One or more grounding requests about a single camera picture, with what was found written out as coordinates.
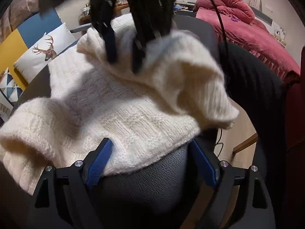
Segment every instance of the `blue gripper pad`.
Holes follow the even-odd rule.
[[[105,138],[95,151],[89,152],[86,156],[84,162],[87,165],[87,173],[85,173],[87,179],[85,184],[87,187],[91,188],[92,186],[97,185],[111,153],[112,141]]]
[[[204,154],[200,146],[195,140],[189,144],[191,154],[198,167],[199,174],[204,179],[205,183],[212,188],[217,187],[216,173],[207,156]]]

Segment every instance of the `black fabric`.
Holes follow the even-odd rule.
[[[260,138],[253,164],[265,172],[276,220],[282,209],[285,184],[286,93],[282,80],[259,59],[239,46],[219,44],[220,65],[226,77],[230,97],[248,114]]]

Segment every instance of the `geometric pattern pillow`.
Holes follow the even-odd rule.
[[[8,121],[12,110],[13,110],[12,103],[0,90],[0,126],[2,126],[5,122]]]
[[[7,68],[0,80],[0,89],[10,102],[14,103],[18,101],[22,94],[22,89],[15,83],[10,70]]]

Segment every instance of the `deer print pillow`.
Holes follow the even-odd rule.
[[[14,63],[14,67],[30,83],[57,55],[76,41],[65,24],[43,36]]]

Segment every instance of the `wooden desk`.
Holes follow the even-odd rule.
[[[114,14],[116,15],[119,11],[121,11],[122,9],[128,8],[128,7],[129,7],[129,4],[116,6],[114,8]],[[91,23],[91,15],[85,15],[79,19],[79,25],[84,25],[84,24],[88,24],[88,23]]]

